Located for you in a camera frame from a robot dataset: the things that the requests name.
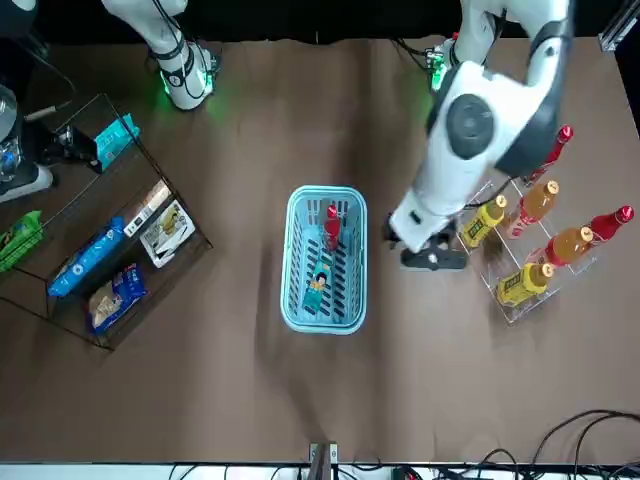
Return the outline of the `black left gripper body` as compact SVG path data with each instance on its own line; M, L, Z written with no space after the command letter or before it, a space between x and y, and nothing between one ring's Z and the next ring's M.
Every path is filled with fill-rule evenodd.
M453 248L456 236L452 232L439 232L426 242L425 247L414 253L408 248L400 254L404 267L419 270L460 271L467 266L467 254Z

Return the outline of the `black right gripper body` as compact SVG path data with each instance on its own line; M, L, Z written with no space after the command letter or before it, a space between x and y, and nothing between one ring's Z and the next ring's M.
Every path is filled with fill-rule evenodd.
M43 124L35 125L35 162L97 166L96 142L73 125L54 132Z

